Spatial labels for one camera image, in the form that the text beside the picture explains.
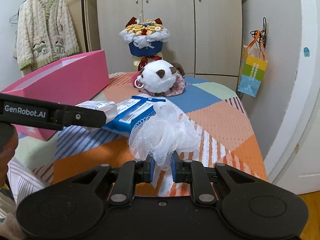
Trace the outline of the person's left hand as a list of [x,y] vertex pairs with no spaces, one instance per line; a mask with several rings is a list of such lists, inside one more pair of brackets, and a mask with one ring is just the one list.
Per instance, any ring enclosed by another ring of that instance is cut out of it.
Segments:
[[11,124],[1,123],[1,187],[6,182],[8,163],[15,155],[18,134]]

